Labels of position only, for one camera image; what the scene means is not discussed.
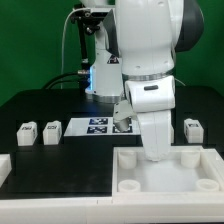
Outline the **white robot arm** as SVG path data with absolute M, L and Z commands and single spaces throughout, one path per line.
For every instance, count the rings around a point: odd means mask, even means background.
M 120 131 L 138 121 L 145 157 L 159 161 L 171 147 L 175 54 L 200 39 L 197 0 L 80 0 L 95 33 L 96 59 L 88 97 L 114 105 Z

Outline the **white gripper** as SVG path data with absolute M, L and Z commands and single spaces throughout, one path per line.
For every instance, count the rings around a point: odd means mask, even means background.
M 171 111 L 137 115 L 145 157 L 151 161 L 164 159 L 171 147 Z

